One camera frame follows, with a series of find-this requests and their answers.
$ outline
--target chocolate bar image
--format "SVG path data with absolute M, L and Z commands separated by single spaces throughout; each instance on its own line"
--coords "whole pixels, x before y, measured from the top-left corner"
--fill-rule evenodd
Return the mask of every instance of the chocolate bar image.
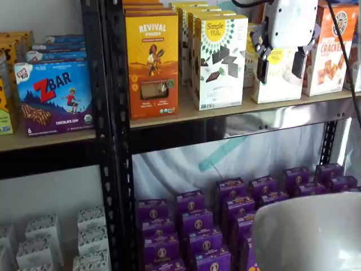
M 217 80 L 217 78 L 219 77 L 220 73 L 219 72 L 212 72 L 210 74 L 210 76 L 208 77 L 208 79 L 205 81 L 206 83 Z

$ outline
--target black cable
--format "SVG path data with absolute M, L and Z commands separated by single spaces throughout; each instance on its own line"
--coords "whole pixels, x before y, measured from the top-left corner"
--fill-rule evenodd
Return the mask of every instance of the black cable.
M 241 3 L 237 2 L 236 0 L 232 0 L 232 3 L 237 7 L 246 8 L 246 7 L 255 7 L 255 6 L 258 6 L 258 5 L 261 5 L 261 4 L 265 4 L 265 3 L 270 3 L 272 1 L 273 0 L 259 0 L 259 1 L 256 1 L 256 2 L 252 3 L 252 4 L 241 4 Z
M 333 20 L 334 27 L 335 27 L 336 32 L 337 32 L 338 39 L 340 40 L 342 53 L 344 54 L 344 58 L 345 58 L 345 62 L 346 62 L 346 75 L 347 75 L 347 77 L 348 77 L 348 79 L 350 81 L 352 100 L 354 102 L 356 117 L 357 117 L 357 120 L 358 120 L 360 128 L 361 128 L 361 115 L 360 115 L 359 108 L 357 107 L 355 84 L 354 84 L 354 80 L 353 80 L 353 76 L 352 76 L 352 71 L 351 71 L 351 67 L 350 67 L 350 63 L 349 63 L 349 58 L 347 57 L 344 40 L 342 39 L 342 35 L 341 35 L 340 29 L 338 27 L 336 17 L 335 17 L 334 12 L 333 12 L 333 8 L 332 8 L 332 5 L 331 5 L 329 0 L 327 0 L 327 4 L 328 4 L 329 11 L 331 13 L 331 17 L 332 17 L 332 20 Z

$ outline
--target cartoon child illustration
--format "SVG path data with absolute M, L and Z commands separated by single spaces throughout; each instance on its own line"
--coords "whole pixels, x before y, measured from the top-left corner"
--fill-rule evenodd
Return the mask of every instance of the cartoon child illustration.
M 70 88 L 70 94 L 65 96 L 65 97 L 62 97 L 62 99 L 68 99 L 67 100 L 67 106 L 72 107 L 71 113 L 73 113 L 73 114 L 75 114 L 77 112 L 77 108 L 78 108 L 78 105 L 79 105 L 76 102 L 80 102 L 80 100 L 77 100 L 74 95 L 75 95 L 75 89 Z

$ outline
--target brand logo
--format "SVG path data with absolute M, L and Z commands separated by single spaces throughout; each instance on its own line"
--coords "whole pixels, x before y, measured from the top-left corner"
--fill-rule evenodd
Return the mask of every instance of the brand logo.
M 340 30 L 340 33 L 343 34 L 343 32 L 345 31 L 345 29 L 347 27 L 347 14 L 345 12 L 341 11 L 340 13 L 338 13 L 336 15 L 336 21 L 337 21 L 337 25 Z M 333 30 L 333 34 L 335 36 L 337 36 L 336 27 L 334 24 L 332 24 L 332 30 Z

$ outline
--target white small box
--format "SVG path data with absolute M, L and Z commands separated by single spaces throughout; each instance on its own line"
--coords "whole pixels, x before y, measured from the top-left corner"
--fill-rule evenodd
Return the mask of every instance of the white small box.
M 80 256 L 100 250 L 109 250 L 107 228 L 99 227 L 79 232 L 78 250 Z
M 109 251 L 102 250 L 74 258 L 73 271 L 92 270 L 89 269 L 91 266 L 96 266 L 99 271 L 111 271 Z
M 50 235 L 55 250 L 56 261 L 60 265 L 64 265 L 60 224 L 57 215 L 49 215 L 28 221 L 27 228 L 25 229 L 27 239 L 33 239 L 43 235 Z
M 106 226 L 105 211 L 103 206 L 89 210 L 80 210 L 78 213 L 78 230 L 89 230 Z
M 7 249 L 12 269 L 16 270 L 17 263 L 15 260 L 15 255 L 17 250 L 17 241 L 13 225 L 0 225 L 0 246 L 3 246 Z
M 52 239 L 49 235 L 19 244 L 16 255 L 19 268 L 31 268 L 56 262 Z

